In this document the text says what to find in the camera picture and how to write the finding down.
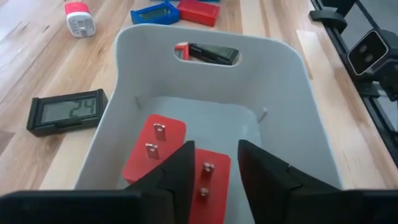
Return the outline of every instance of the wooden surface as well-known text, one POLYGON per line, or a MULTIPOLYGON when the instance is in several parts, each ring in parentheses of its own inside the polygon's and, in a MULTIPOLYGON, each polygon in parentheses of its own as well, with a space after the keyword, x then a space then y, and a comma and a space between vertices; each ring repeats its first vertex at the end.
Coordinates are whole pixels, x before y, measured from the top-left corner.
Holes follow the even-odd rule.
MULTIPOLYGON (((129 11, 149 0, 86 0, 95 36, 68 31, 64 0, 0 0, 0 194, 70 189, 94 129, 36 138, 25 130, 31 99, 103 88, 114 90, 112 43, 131 26, 129 11)), ((333 155, 346 189, 396 188, 398 171, 310 0, 222 0, 216 27, 290 44, 304 57, 333 155)), ((181 21, 177 26, 205 26, 181 21)))

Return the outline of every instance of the red plug adapter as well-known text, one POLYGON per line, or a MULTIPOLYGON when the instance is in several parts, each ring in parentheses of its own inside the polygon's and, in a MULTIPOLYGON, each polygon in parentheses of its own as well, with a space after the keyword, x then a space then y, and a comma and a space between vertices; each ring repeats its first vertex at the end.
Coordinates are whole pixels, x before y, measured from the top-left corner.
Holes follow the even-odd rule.
POLYGON ((132 184, 165 161, 182 146, 186 132, 182 121, 150 115, 124 166, 124 179, 132 184))
POLYGON ((195 186, 189 224, 223 224, 231 159, 228 155, 195 149, 195 186))
POLYGON ((181 0, 177 9, 181 19, 211 27, 215 26, 220 13, 219 6, 192 0, 181 0))

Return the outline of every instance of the bin floor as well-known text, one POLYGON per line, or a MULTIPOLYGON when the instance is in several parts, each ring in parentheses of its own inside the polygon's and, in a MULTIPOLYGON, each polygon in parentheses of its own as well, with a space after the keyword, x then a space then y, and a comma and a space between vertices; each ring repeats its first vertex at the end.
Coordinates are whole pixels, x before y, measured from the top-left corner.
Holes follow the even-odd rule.
MULTIPOLYGON (((195 146, 209 151, 227 154, 231 158, 226 223, 247 223, 247 219, 228 220, 229 213, 249 212, 246 195, 239 174, 238 141, 247 139, 261 146, 259 125, 254 113, 243 106, 208 101, 187 100, 174 97, 155 97, 145 102, 138 115, 137 125, 143 127, 150 114, 160 114, 178 119, 187 125, 185 140, 194 140, 195 146)), ((118 188, 127 187, 121 177, 118 188)))

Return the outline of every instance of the black metal rail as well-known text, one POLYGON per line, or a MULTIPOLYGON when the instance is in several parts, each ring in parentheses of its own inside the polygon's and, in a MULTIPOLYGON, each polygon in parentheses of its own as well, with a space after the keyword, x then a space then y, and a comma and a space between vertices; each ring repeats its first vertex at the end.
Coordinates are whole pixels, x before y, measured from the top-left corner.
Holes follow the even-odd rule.
MULTIPOLYGON (((378 29, 379 26, 376 21, 372 18, 370 13, 362 5, 359 0, 311 0, 315 10, 326 9, 326 7, 336 8, 336 12, 340 13, 343 17, 351 10, 351 8, 356 4, 359 9, 364 14, 365 18, 369 21, 373 28, 378 29)), ((351 80, 353 81, 359 95, 361 96, 363 103, 368 110, 374 124, 379 131, 379 134, 384 141, 392 159, 394 160, 396 166, 398 166, 398 138, 397 131, 395 131, 393 125, 391 124, 387 114, 384 112, 377 98, 379 98, 379 93, 377 88, 371 82, 364 82, 363 79, 359 79, 354 75, 351 67, 349 66, 347 53, 348 48, 341 37, 341 34, 334 27, 328 27, 326 24, 325 29, 335 46, 341 61, 349 73, 351 80)))

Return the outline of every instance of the red cap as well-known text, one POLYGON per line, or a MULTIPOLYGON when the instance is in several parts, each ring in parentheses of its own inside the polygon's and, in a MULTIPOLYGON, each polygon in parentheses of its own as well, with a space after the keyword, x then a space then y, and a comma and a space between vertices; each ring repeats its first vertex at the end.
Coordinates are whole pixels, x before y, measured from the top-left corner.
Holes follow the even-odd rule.
POLYGON ((65 13, 69 14, 69 13, 73 13, 73 12, 88 12, 88 13, 90 13, 90 10, 88 9, 88 6, 82 2, 66 3, 65 13))

